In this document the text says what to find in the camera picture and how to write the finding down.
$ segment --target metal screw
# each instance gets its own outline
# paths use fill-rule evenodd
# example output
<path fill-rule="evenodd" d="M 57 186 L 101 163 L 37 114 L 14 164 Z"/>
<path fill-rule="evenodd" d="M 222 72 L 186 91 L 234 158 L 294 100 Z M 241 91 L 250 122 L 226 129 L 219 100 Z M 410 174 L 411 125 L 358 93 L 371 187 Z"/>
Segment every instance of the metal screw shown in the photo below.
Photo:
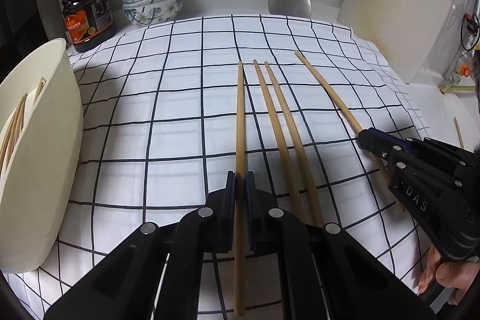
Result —
<path fill-rule="evenodd" d="M 151 234 L 155 232 L 155 224 L 154 223 L 145 223 L 140 227 L 140 232 L 144 235 Z"/>
<path fill-rule="evenodd" d="M 279 219 L 283 216 L 283 210 L 279 208 L 272 208 L 268 211 L 268 214 L 275 219 Z"/>
<path fill-rule="evenodd" d="M 198 215 L 200 217 L 210 217 L 213 214 L 212 208 L 209 208 L 208 206 L 205 206 L 203 208 L 200 208 L 198 210 Z"/>
<path fill-rule="evenodd" d="M 330 223 L 325 227 L 325 230 L 331 235 L 336 235 L 340 233 L 341 228 L 335 223 Z"/>

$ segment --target red label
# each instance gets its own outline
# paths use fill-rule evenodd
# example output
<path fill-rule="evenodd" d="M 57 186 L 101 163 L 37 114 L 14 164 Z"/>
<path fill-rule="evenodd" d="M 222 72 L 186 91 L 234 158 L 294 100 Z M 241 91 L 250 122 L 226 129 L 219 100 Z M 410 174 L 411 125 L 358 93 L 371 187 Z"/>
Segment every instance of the red label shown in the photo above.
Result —
<path fill-rule="evenodd" d="M 90 28 L 85 10 L 79 10 L 77 14 L 67 15 L 65 17 L 65 25 L 74 43 L 80 41 L 85 32 Z"/>

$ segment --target white container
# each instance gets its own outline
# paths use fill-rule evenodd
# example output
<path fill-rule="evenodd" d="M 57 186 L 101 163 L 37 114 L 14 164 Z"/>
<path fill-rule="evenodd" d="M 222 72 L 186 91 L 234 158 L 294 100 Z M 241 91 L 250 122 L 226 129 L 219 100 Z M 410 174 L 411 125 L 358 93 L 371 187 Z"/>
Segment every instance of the white container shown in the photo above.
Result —
<path fill-rule="evenodd" d="M 25 123 L 0 180 L 0 269 L 36 269 L 60 229 L 74 181 L 83 132 L 80 91 L 56 39 L 29 54 L 0 84 L 0 143 L 8 119 L 25 93 L 47 82 L 25 106 Z"/>

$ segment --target chopstick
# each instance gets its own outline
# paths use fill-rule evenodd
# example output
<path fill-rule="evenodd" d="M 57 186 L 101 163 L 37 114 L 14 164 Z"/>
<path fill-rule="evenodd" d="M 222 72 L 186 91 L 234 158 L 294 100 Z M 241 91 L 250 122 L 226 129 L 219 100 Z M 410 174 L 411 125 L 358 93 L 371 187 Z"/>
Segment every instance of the chopstick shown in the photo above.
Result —
<path fill-rule="evenodd" d="M 292 206 L 293 214 L 298 217 L 300 221 L 305 222 L 305 216 L 303 215 L 302 201 L 300 198 L 299 191 L 294 186 L 293 173 L 291 169 L 291 161 L 289 150 L 287 148 L 287 143 L 285 142 L 285 137 L 283 135 L 282 127 L 280 126 L 280 121 L 278 121 L 277 110 L 275 110 L 275 105 L 268 91 L 265 78 L 263 77 L 260 66 L 257 61 L 253 61 L 255 66 L 255 71 L 257 72 L 258 81 L 260 82 L 260 88 L 262 89 L 263 98 L 265 99 L 265 104 L 268 109 L 268 115 L 270 117 L 270 122 L 272 123 L 273 132 L 275 134 L 275 140 L 277 141 L 278 150 L 280 152 L 280 162 L 282 163 L 283 176 L 286 182 L 286 187 L 290 193 L 290 202 Z"/>
<path fill-rule="evenodd" d="M 233 312 L 235 316 L 245 315 L 245 91 L 243 85 L 243 64 L 238 62 L 237 79 L 237 146 L 235 153 L 235 223 L 233 261 Z"/>
<path fill-rule="evenodd" d="M 349 122 L 354 132 L 356 134 L 359 134 L 363 130 L 363 128 L 361 127 L 357 119 L 353 116 L 351 111 L 347 108 L 347 106 L 342 101 L 342 99 L 335 92 L 335 90 L 328 84 L 328 82 L 323 78 L 323 76 L 320 75 L 320 73 L 314 68 L 314 66 L 311 65 L 309 61 L 299 51 L 295 51 L 295 55 L 304 65 L 306 65 L 306 67 L 311 72 L 311 74 L 315 77 L 315 79 L 317 79 L 317 81 L 323 86 L 323 88 L 325 89 L 327 94 L 330 96 L 330 98 L 332 98 L 332 100 L 335 102 L 338 108 L 342 111 L 343 115 Z M 380 170 L 380 173 L 382 174 L 383 178 L 388 184 L 388 182 L 390 181 L 390 177 L 388 175 L 387 169 L 382 163 L 382 160 L 379 157 L 374 155 L 373 155 L 373 159 L 376 161 L 378 168 Z M 395 200 L 395 202 L 397 203 L 397 207 L 400 213 L 404 213 L 406 211 L 405 206 L 403 206 L 403 204 L 397 199 Z"/>
<path fill-rule="evenodd" d="M 318 201 L 318 194 L 317 188 L 315 186 L 315 180 L 313 175 L 311 174 L 310 165 L 308 163 L 307 154 L 305 153 L 305 149 L 302 144 L 302 139 L 300 138 L 299 131 L 293 119 L 292 113 L 290 112 L 289 105 L 283 95 L 282 89 L 277 82 L 277 78 L 273 74 L 272 69 L 265 62 L 265 67 L 267 69 L 268 75 L 270 76 L 270 80 L 273 83 L 273 88 L 275 93 L 277 94 L 278 101 L 280 102 L 280 106 L 282 107 L 282 112 L 286 120 L 286 124 L 289 127 L 290 135 L 292 137 L 293 146 L 295 147 L 295 151 L 297 153 L 298 164 L 300 166 L 300 172 L 303 179 L 303 184 L 307 188 L 307 195 L 308 201 L 310 203 L 311 213 L 313 215 L 313 221 L 317 227 L 323 227 L 325 225 L 325 220 L 323 219 L 322 215 L 322 208 L 320 207 L 320 202 Z"/>
<path fill-rule="evenodd" d="M 3 167 L 3 162 L 5 160 L 5 155 L 7 154 L 7 166 L 8 163 L 10 162 L 10 157 L 11 153 L 13 152 L 13 147 L 14 147 L 14 135 L 17 130 L 17 123 L 18 123 L 18 117 L 20 116 L 20 113 L 25 110 L 25 101 L 27 98 L 27 94 L 23 95 L 20 99 L 20 102 L 18 102 L 18 105 L 13 113 L 13 116 L 11 117 L 10 123 L 8 125 L 7 131 L 5 133 L 5 136 L 3 138 L 3 143 L 2 143 L 2 148 L 0 150 L 0 175 L 2 174 L 2 167 Z"/>
<path fill-rule="evenodd" d="M 463 144 L 462 132 L 460 132 L 460 126 L 458 125 L 458 121 L 456 117 L 453 117 L 453 122 L 455 123 L 455 129 L 457 130 L 458 141 L 460 142 L 460 148 L 464 150 L 465 145 Z"/>
<path fill-rule="evenodd" d="M 37 86 L 37 91 L 35 91 L 35 98 L 33 99 L 33 103 L 37 102 L 37 99 L 40 95 L 40 93 L 42 92 L 43 90 L 43 86 L 45 86 L 45 83 L 46 83 L 46 80 L 45 79 L 40 79 L 40 82 L 38 83 L 38 86 Z"/>

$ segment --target bottle label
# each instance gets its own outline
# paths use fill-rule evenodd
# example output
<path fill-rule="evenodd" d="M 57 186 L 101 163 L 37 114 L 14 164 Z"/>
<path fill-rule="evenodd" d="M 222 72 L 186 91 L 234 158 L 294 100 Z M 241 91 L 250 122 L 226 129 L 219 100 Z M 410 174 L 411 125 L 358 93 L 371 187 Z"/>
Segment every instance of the bottle label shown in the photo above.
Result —
<path fill-rule="evenodd" d="M 65 25 L 74 44 L 102 33 L 113 23 L 108 0 L 90 0 L 65 17 Z"/>

